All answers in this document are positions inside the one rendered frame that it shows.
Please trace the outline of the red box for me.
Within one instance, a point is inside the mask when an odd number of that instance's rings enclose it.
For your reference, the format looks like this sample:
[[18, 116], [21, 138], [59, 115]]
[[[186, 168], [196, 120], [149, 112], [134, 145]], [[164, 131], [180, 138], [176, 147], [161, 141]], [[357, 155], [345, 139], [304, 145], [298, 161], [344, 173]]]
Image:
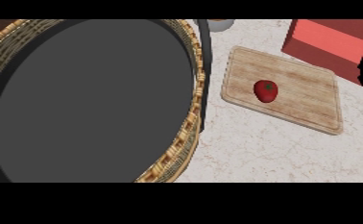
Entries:
[[294, 19], [281, 51], [363, 86], [363, 19]]

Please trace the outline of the grey pot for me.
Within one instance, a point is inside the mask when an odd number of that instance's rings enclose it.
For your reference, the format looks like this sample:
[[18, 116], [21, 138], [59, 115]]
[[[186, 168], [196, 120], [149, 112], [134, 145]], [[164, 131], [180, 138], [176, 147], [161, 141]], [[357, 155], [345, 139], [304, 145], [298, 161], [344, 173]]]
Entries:
[[208, 19], [208, 29], [211, 32], [223, 32], [230, 29], [235, 24], [232, 19]]

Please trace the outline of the round wicker basket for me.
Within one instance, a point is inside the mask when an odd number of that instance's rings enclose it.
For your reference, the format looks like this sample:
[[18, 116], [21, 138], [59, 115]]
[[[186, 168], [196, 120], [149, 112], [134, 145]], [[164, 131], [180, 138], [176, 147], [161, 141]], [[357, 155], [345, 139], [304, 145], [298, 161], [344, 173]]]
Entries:
[[13, 183], [164, 183], [199, 141], [183, 19], [19, 19], [0, 30], [0, 169]]

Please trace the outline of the red vegetable with green stem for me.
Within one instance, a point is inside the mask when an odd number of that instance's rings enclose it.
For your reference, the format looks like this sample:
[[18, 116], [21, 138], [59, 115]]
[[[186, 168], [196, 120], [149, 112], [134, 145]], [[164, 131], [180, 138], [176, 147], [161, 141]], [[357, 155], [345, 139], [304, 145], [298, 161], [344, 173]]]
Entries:
[[260, 80], [254, 84], [254, 94], [263, 103], [270, 103], [278, 96], [276, 83], [269, 80]]

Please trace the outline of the dark grey flat panel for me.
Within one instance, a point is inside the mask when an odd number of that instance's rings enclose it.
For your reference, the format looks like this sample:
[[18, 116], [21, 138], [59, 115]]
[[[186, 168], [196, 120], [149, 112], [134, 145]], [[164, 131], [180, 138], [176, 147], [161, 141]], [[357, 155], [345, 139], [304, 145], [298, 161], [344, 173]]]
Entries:
[[211, 50], [211, 37], [207, 19], [198, 19], [199, 25], [199, 40], [201, 40], [201, 52], [202, 52], [202, 69], [205, 74], [204, 79], [204, 92], [201, 98], [201, 128], [204, 131], [205, 124], [205, 111], [207, 111], [207, 96], [208, 96], [208, 87], [210, 87], [210, 74], [211, 74], [211, 62], [213, 62], [213, 50]]

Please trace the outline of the wooden cutting board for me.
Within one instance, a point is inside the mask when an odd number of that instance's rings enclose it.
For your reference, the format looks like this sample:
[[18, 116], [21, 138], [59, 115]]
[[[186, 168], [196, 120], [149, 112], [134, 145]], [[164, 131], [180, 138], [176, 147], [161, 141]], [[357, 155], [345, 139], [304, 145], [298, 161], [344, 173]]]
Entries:
[[[263, 103], [254, 93], [258, 81], [276, 83], [278, 95]], [[337, 75], [332, 70], [235, 46], [230, 52], [221, 98], [247, 109], [314, 130], [344, 131]]]

